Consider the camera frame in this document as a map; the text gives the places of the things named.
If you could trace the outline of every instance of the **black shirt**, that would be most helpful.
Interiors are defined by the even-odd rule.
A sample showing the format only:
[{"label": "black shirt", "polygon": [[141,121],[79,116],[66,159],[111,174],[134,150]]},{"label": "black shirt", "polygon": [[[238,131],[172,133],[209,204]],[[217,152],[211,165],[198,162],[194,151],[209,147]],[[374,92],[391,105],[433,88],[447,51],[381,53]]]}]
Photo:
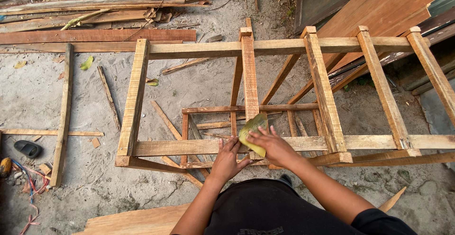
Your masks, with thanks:
[{"label": "black shirt", "polygon": [[378,209],[367,209],[351,225],[270,179],[252,179],[220,193],[205,235],[367,234],[415,235],[403,221]]}]

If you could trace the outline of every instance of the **black sandal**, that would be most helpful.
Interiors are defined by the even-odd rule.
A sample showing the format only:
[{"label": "black sandal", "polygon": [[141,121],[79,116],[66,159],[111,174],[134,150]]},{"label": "black sandal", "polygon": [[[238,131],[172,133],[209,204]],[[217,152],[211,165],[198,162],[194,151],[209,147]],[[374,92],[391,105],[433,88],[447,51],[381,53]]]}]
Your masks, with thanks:
[{"label": "black sandal", "polygon": [[14,148],[27,156],[27,158],[36,158],[40,155],[41,151],[43,151],[41,146],[26,140],[19,140],[15,142]]}]

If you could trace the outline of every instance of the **wooden frame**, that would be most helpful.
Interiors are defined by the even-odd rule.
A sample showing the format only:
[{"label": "wooden frame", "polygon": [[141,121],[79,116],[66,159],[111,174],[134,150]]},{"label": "wooden frame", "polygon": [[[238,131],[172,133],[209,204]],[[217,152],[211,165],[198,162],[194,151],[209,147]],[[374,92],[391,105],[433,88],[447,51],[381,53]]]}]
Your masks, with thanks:
[{"label": "wooden frame", "polygon": [[[411,28],[401,37],[370,37],[368,28],[359,26],[354,35],[356,37],[318,39],[316,29],[306,27],[299,39],[254,41],[251,22],[247,20],[247,27],[240,29],[239,41],[237,42],[185,44],[185,48],[183,48],[174,44],[150,45],[147,39],[139,39],[132,66],[122,131],[117,149],[116,166],[180,174],[186,174],[186,168],[210,168],[213,161],[208,161],[208,158],[204,162],[187,162],[188,155],[218,153],[217,139],[209,140],[196,137],[198,139],[188,140],[188,125],[191,126],[193,133],[197,133],[197,128],[194,127],[195,124],[190,117],[191,113],[228,112],[231,115],[231,121],[235,121],[237,111],[244,111],[246,120],[253,118],[259,112],[287,111],[289,121],[293,124],[293,111],[296,110],[313,111],[319,136],[298,137],[295,126],[293,126],[291,128],[294,130],[293,136],[283,139],[288,141],[297,152],[312,152],[312,157],[308,160],[316,166],[374,166],[386,165],[387,163],[406,165],[452,161],[455,154],[438,154],[438,157],[422,156],[420,150],[424,149],[455,149],[455,136],[408,134],[377,55],[377,52],[415,51],[431,82],[437,89],[449,117],[455,123],[455,93],[429,51],[428,39],[422,38],[418,27]],[[372,71],[372,78],[377,85],[376,89],[391,127],[391,135],[343,135],[333,99],[333,92],[338,90],[340,86],[330,87],[327,66],[336,65],[341,59],[339,57],[349,52],[364,53],[367,61],[365,66]],[[288,104],[267,105],[295,61],[303,53],[306,53],[309,58],[313,77],[308,84],[314,85],[318,100],[312,104],[295,104],[298,101],[296,100]],[[324,63],[322,53],[339,54]],[[288,54],[289,57],[261,105],[259,105],[255,69],[256,67],[260,68],[260,66],[256,66],[254,57],[282,54]],[[137,140],[139,115],[144,95],[148,60],[166,59],[169,56],[173,58],[235,57],[236,65],[232,81],[231,101],[229,105],[221,107],[183,108],[182,140],[139,142]],[[245,85],[245,106],[237,105],[237,95],[242,78]],[[346,79],[341,81],[341,83],[348,82]],[[236,122],[232,122],[232,134],[236,133]],[[352,157],[348,151],[362,149],[375,149],[384,152]],[[318,156],[315,151],[322,151],[323,154]],[[245,146],[239,150],[240,154],[249,152],[250,150]],[[162,164],[144,159],[134,161],[135,158],[139,157],[173,155],[182,157],[180,165],[174,165],[174,168],[163,167]],[[266,159],[261,159],[253,165],[270,164]]]}]

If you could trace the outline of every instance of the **wood chip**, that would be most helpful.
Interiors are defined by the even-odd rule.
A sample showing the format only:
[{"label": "wood chip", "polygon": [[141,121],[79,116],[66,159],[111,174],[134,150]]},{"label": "wood chip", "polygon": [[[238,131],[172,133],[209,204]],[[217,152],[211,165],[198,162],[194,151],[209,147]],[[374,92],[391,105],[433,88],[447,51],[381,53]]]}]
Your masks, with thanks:
[{"label": "wood chip", "polygon": [[91,144],[93,145],[94,148],[98,148],[100,146],[100,142],[96,137],[91,140]]}]

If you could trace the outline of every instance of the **person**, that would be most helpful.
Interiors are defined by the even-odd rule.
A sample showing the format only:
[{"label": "person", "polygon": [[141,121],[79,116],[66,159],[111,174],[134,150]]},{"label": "person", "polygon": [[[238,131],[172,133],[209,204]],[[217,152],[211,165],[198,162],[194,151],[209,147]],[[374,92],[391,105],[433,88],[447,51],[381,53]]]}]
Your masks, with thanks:
[{"label": "person", "polygon": [[252,179],[225,183],[252,163],[236,162],[241,143],[231,136],[219,153],[201,191],[172,230],[172,235],[297,235],[367,234],[415,235],[403,221],[376,209],[364,198],[319,171],[282,138],[273,126],[271,134],[260,127],[247,141],[266,150],[265,158],[296,174],[320,209],[293,190],[287,176],[280,180]]}]

